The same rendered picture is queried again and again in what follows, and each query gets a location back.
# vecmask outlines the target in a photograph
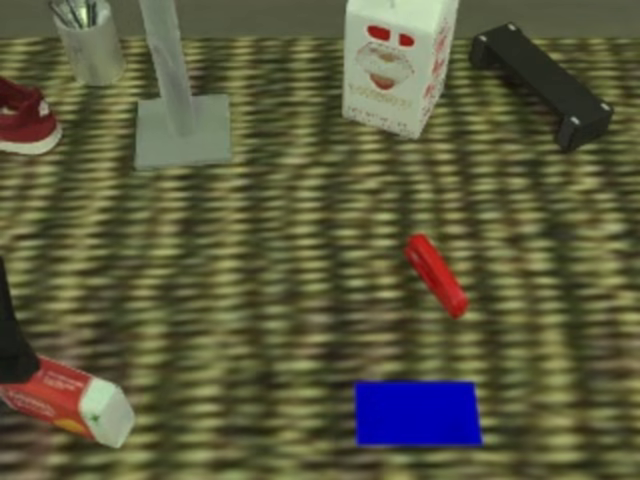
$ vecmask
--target red sneaker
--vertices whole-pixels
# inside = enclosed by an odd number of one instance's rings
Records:
[[[62,128],[40,90],[0,77],[0,150],[40,155],[61,137]]]

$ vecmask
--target pencil cup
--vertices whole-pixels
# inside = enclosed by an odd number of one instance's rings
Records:
[[[76,80],[96,87],[117,82],[126,64],[111,5],[106,0],[57,0],[50,6]]]

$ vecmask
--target gray wall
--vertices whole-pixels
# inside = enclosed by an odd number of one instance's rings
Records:
[[[110,0],[122,36],[137,0]],[[534,37],[640,37],[640,0],[460,0],[458,36],[513,21]],[[346,0],[176,0],[184,37],[342,36]],[[0,0],[0,37],[55,35],[45,0]]]

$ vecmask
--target square base plate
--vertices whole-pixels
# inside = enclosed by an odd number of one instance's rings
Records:
[[[162,98],[138,102],[136,170],[231,162],[229,96],[193,97],[193,109],[196,132],[178,137],[169,129]]]

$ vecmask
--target woven rug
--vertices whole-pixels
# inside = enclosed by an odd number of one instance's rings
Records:
[[[0,43],[65,127],[0,155],[0,253],[41,353],[123,386],[120,450],[4,409],[7,480],[640,478],[640,42],[541,45],[617,109],[564,155],[553,118],[454,47],[418,141],[341,119],[341,44],[186,42],[232,99],[231,165],[132,173],[142,41],[116,86],[57,41]],[[429,235],[471,299],[449,319],[402,255]],[[485,447],[358,449],[353,382],[476,382]]]

